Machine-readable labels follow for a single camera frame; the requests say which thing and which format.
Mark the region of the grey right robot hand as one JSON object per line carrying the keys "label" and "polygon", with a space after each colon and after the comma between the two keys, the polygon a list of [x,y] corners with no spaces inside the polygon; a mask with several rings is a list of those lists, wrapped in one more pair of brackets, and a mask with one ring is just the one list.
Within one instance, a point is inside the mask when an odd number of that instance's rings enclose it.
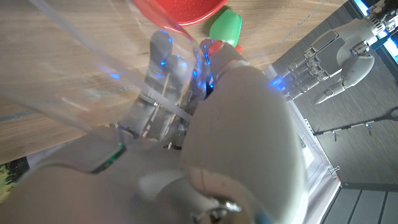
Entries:
{"label": "grey right robot hand", "polygon": [[204,40],[215,88],[181,150],[88,134],[38,162],[1,204],[2,223],[302,223],[300,141],[282,95],[232,47]]}

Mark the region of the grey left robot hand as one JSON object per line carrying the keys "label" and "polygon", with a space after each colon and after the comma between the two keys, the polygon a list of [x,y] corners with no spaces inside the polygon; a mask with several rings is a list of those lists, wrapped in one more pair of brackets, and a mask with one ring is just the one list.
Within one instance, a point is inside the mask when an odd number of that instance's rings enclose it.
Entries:
{"label": "grey left robot hand", "polygon": [[377,30],[365,19],[331,29],[317,38],[305,51],[276,76],[270,86],[294,100],[319,83],[340,74],[339,80],[318,94],[320,104],[359,83],[372,69],[370,46],[377,41]]}

